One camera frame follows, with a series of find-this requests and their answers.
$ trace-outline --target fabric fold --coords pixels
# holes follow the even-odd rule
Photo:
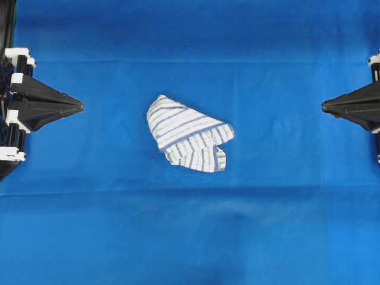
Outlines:
[[[202,172],[226,168],[226,154],[217,145],[235,137],[233,127],[159,95],[147,113],[149,129],[172,165]]]

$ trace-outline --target blue fabric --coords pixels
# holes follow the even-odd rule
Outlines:
[[[371,82],[376,1],[19,1],[15,45],[85,112],[0,185],[0,284],[376,284],[371,134],[320,104]],[[231,123],[225,172],[173,167],[158,94]]]

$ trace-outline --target folded towel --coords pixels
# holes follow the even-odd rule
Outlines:
[[[229,123],[223,123],[159,95],[150,106],[149,129],[172,165],[203,172],[226,168],[226,154],[217,147],[235,137]]]

